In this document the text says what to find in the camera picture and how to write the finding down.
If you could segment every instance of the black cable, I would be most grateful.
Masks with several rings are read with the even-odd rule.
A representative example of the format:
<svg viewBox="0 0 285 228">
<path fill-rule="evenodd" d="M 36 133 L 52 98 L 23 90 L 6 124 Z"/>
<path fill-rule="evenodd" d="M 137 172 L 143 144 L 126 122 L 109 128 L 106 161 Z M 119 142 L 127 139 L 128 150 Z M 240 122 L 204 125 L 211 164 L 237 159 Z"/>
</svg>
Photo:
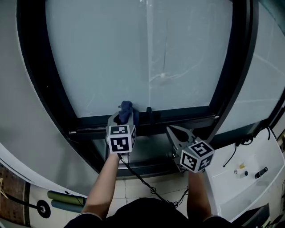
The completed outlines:
<svg viewBox="0 0 285 228">
<path fill-rule="evenodd" d="M 269 129 L 269 127 L 266 127 L 266 129 L 267 129 L 267 131 L 268 131 L 268 139 L 267 139 L 267 140 L 270 140 L 270 135 L 271 135 L 270 129 Z"/>
<path fill-rule="evenodd" d="M 250 138 L 250 140 L 251 140 L 250 143 L 244 143 L 244 142 L 242 142 L 241 144 L 244 145 L 244 146 L 248 146 L 249 144 L 251 144 L 251 143 L 253 142 L 253 138 Z"/>
<path fill-rule="evenodd" d="M 118 154 L 118 157 L 119 157 L 119 159 L 125 164 L 125 166 L 130 170 L 130 172 L 131 172 L 133 175 L 135 175 L 143 184 L 145 184 L 146 186 L 148 186 L 148 187 L 150 188 L 151 194 L 156 195 L 157 197 L 159 197 L 159 199 L 160 199 L 161 201 L 163 201 L 163 202 L 165 202 L 165 203 L 168 203 L 168 204 L 174 206 L 175 208 L 177 208 L 177 207 L 182 203 L 184 196 L 187 195 L 187 192 L 188 192 L 188 190 L 189 190 L 189 186 L 187 186 L 187 189 L 186 189 L 186 191 L 183 193 L 183 195 L 182 195 L 182 197 L 181 197 L 180 200 L 175 201 L 175 202 L 170 202 L 170 201 L 168 201 L 168 200 L 166 201 L 164 198 L 162 198 L 162 197 L 156 192 L 156 188 L 155 188 L 155 187 L 152 187 L 152 186 L 150 186 L 147 182 L 145 182 L 144 179 L 142 179 L 142 177 L 141 177 L 139 174 L 137 174 L 135 171 L 133 171 L 132 168 L 131 168 L 127 163 L 125 163 L 125 162 L 123 161 L 122 156 L 121 156 L 120 154 Z"/>
<path fill-rule="evenodd" d="M 74 141 L 74 140 L 72 140 L 72 139 L 69 139 L 69 140 L 72 141 L 72 142 L 74 142 L 74 143 L 80 144 L 79 142 L 76 142 L 76 141 Z"/>
<path fill-rule="evenodd" d="M 82 205 L 82 203 L 80 202 L 80 200 L 77 198 L 77 196 L 76 196 L 76 195 L 73 195 L 73 196 L 78 200 L 80 206 L 84 207 L 84 206 Z"/>
<path fill-rule="evenodd" d="M 267 139 L 267 140 L 270 140 L 270 135 L 271 135 L 271 134 L 270 134 L 270 129 L 269 129 L 269 127 L 266 127 L 266 129 L 268 130 L 268 139 Z M 250 143 L 244 143 L 244 142 L 242 142 L 241 145 L 248 146 L 249 144 L 251 144 L 251 143 L 253 142 L 253 137 L 251 137 L 249 140 L 251 140 Z M 228 162 L 232 159 L 232 157 L 235 155 L 235 153 L 236 153 L 236 148 L 235 148 L 235 151 L 233 152 L 231 158 L 223 165 L 224 168 L 225 168 L 225 166 L 228 164 Z"/>
<path fill-rule="evenodd" d="M 235 153 L 236 153 L 236 148 L 235 148 L 235 151 L 233 152 L 232 156 L 230 157 L 230 159 L 223 165 L 224 168 L 225 168 L 225 166 L 228 164 L 228 162 L 233 158 L 233 156 L 235 155 Z"/>
<path fill-rule="evenodd" d="M 24 205 L 24 206 L 28 206 L 28 207 L 30 207 L 30 208 L 37 209 L 37 206 L 36 206 L 36 205 L 32 205 L 32 204 L 29 204 L 29 203 L 27 203 L 27 202 L 24 202 L 24 201 L 22 201 L 22 200 L 20 200 L 20 199 L 15 198 L 14 196 L 9 195 L 8 193 L 5 193 L 5 194 L 6 194 L 6 196 L 8 197 L 9 200 L 12 200 L 12 201 L 14 201 L 14 202 L 16 202 L 16 203 L 22 204 L 22 205 Z"/>
<path fill-rule="evenodd" d="M 182 171 L 182 173 L 185 173 L 187 171 L 187 169 L 181 169 L 180 170 Z"/>
</svg>

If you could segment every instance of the black window frame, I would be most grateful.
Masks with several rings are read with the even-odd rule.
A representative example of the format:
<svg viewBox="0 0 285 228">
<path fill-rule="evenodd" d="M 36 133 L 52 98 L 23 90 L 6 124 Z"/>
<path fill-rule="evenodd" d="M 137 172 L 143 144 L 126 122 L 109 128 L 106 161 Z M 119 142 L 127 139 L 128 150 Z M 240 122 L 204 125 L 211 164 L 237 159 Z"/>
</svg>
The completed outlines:
<svg viewBox="0 0 285 228">
<path fill-rule="evenodd" d="M 162 111 L 148 109 L 140 112 L 138 136 L 162 134 L 166 132 L 166 126 L 174 124 L 194 129 L 195 135 L 207 140 L 215 148 L 229 145 L 232 140 L 239 137 L 239 134 L 234 134 L 232 139 L 223 139 L 220 142 L 216 133 L 234 105 L 251 64 L 257 38 L 258 1 L 233 0 L 232 10 L 232 28 L 227 54 L 210 105 Z M 104 159 L 91 140 L 105 138 L 110 115 L 76 117 L 60 80 L 50 47 L 45 0 L 18 0 L 16 16 L 24 62 L 41 102 L 70 145 L 99 172 L 104 165 Z M 272 116 L 257 124 L 254 133 L 270 125 L 277 111 L 281 109 L 285 93 L 281 98 L 282 101 L 278 102 Z M 248 132 L 243 131 L 240 135 L 248 135 Z M 177 170 L 170 160 L 133 166 L 140 174 L 165 174 Z M 130 175 L 128 170 L 119 172 L 119 176 L 126 175 Z"/>
</svg>

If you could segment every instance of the forearm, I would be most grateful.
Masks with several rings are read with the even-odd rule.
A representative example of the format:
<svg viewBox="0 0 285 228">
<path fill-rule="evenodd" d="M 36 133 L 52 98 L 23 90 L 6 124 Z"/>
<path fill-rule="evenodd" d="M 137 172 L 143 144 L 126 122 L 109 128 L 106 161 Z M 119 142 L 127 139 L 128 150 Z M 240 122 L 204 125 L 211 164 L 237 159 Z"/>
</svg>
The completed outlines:
<svg viewBox="0 0 285 228">
<path fill-rule="evenodd" d="M 106 218 L 112 202 L 119 165 L 117 154 L 110 154 L 98 176 L 82 212 L 92 212 Z"/>
<path fill-rule="evenodd" d="M 211 207 L 204 186 L 202 173 L 189 172 L 188 183 L 188 217 L 195 217 L 198 221 L 202 222 L 211 216 Z"/>
</svg>

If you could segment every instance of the wire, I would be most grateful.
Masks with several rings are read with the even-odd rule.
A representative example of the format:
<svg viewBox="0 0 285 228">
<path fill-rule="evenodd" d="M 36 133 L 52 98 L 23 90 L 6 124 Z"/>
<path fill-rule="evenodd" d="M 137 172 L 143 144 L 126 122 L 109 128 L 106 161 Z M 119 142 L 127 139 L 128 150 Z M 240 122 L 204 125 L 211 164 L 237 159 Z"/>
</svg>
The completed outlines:
<svg viewBox="0 0 285 228">
<path fill-rule="evenodd" d="M 270 140 L 270 129 L 269 129 L 269 127 L 266 127 L 266 129 L 268 130 L 268 139 L 267 140 Z M 251 137 L 249 140 L 251 140 L 250 141 L 250 143 L 244 143 L 244 142 L 242 142 L 241 143 L 241 145 L 244 145 L 244 146 L 248 146 L 249 144 L 251 144 L 252 142 L 253 142 L 253 137 Z M 228 164 L 228 162 L 232 159 L 232 157 L 235 155 L 235 153 L 236 153 L 236 148 L 235 148 L 235 151 L 233 152 L 233 154 L 232 154 L 232 156 L 230 157 L 230 159 L 223 165 L 223 167 L 225 168 L 225 166 Z"/>
<path fill-rule="evenodd" d="M 187 169 L 183 169 L 182 167 L 180 168 L 180 170 L 182 171 L 182 173 L 188 171 Z"/>
<path fill-rule="evenodd" d="M 80 200 L 77 198 L 77 196 L 76 195 L 73 195 L 73 196 L 78 200 L 80 206 L 84 207 L 83 204 L 80 202 Z"/>
<path fill-rule="evenodd" d="M 74 142 L 74 143 L 78 143 L 78 144 L 80 144 L 79 142 L 76 142 L 76 141 L 74 141 L 74 140 L 72 140 L 72 139 L 69 139 L 70 141 L 72 141 L 72 142 Z"/>
<path fill-rule="evenodd" d="M 133 171 L 132 168 L 131 168 L 127 163 L 125 163 L 125 162 L 123 161 L 122 156 L 121 156 L 120 154 L 118 154 L 118 157 L 119 157 L 119 159 L 125 164 L 125 166 L 130 170 L 130 172 L 131 172 L 133 175 L 135 175 L 143 184 L 145 184 L 146 186 L 148 186 L 148 187 L 150 188 L 151 194 L 156 195 L 161 201 L 163 201 L 163 202 L 165 202 L 165 203 L 168 203 L 168 204 L 174 206 L 175 208 L 177 208 L 177 207 L 182 203 L 184 196 L 187 195 L 187 192 L 188 192 L 188 190 L 189 190 L 189 186 L 187 186 L 186 191 L 183 193 L 181 199 L 179 199 L 178 201 L 170 202 L 170 201 L 168 201 L 168 200 L 165 200 L 164 198 L 162 198 L 162 197 L 156 192 L 156 188 L 155 188 L 155 187 L 152 187 L 152 186 L 150 186 L 147 182 L 145 182 L 144 179 L 143 179 L 139 174 L 137 174 L 135 171 Z"/>
<path fill-rule="evenodd" d="M 1 197 L 1 195 L 3 195 L 6 199 L 12 200 L 12 201 L 14 201 L 16 203 L 19 203 L 19 204 L 22 204 L 22 205 L 25 205 L 25 206 L 28 206 L 28 207 L 31 207 L 31 208 L 34 208 L 34 209 L 38 208 L 36 205 L 29 204 L 29 203 L 27 203 L 25 201 L 22 201 L 20 199 L 15 198 L 14 196 L 9 195 L 8 193 L 5 193 L 4 190 L 3 190 L 3 187 L 2 187 L 3 181 L 4 181 L 4 179 L 0 178 L 0 197 Z"/>
<path fill-rule="evenodd" d="M 253 142 L 253 138 L 250 138 L 250 140 L 251 140 L 250 143 L 244 143 L 244 142 L 242 142 L 241 145 L 248 146 L 249 144 L 251 144 L 251 143 Z"/>
<path fill-rule="evenodd" d="M 235 153 L 236 153 L 236 148 L 235 148 L 235 151 L 233 152 L 232 156 L 230 157 L 230 159 L 223 165 L 224 168 L 226 167 L 226 165 L 228 164 L 228 162 L 229 162 L 229 161 L 233 158 L 233 156 L 235 155 Z"/>
</svg>

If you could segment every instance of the white tiled floor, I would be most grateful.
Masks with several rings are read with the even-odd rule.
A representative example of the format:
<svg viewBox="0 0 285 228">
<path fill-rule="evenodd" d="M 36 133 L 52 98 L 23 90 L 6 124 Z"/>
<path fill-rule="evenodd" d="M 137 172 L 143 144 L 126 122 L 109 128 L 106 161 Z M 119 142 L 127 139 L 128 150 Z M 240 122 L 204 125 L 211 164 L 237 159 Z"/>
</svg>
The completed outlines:
<svg viewBox="0 0 285 228">
<path fill-rule="evenodd" d="M 184 174 L 177 173 L 166 176 L 152 177 L 145 179 L 151 186 L 155 187 L 157 192 L 165 199 L 171 202 L 177 201 L 187 187 L 187 172 Z M 277 177 L 276 181 L 269 188 L 269 190 L 262 196 L 262 198 L 252 207 L 252 209 L 263 206 L 269 203 L 270 218 L 273 221 L 280 212 L 281 206 L 281 191 L 282 183 L 285 180 L 285 169 Z M 36 204 L 38 200 L 45 200 L 51 207 L 51 217 L 49 219 L 41 218 L 37 211 L 30 208 L 30 222 L 33 228 L 62 228 L 70 220 L 72 220 L 77 213 L 67 212 L 51 206 L 51 199 L 47 197 L 46 189 L 32 185 L 30 192 L 30 203 Z M 155 197 L 150 193 L 150 190 L 143 185 L 140 180 L 121 180 L 116 182 L 116 189 L 114 199 L 111 204 L 108 216 L 113 215 L 120 207 L 126 205 L 140 197 Z M 187 216 L 186 213 L 187 197 L 178 206 L 178 210 Z"/>
</svg>

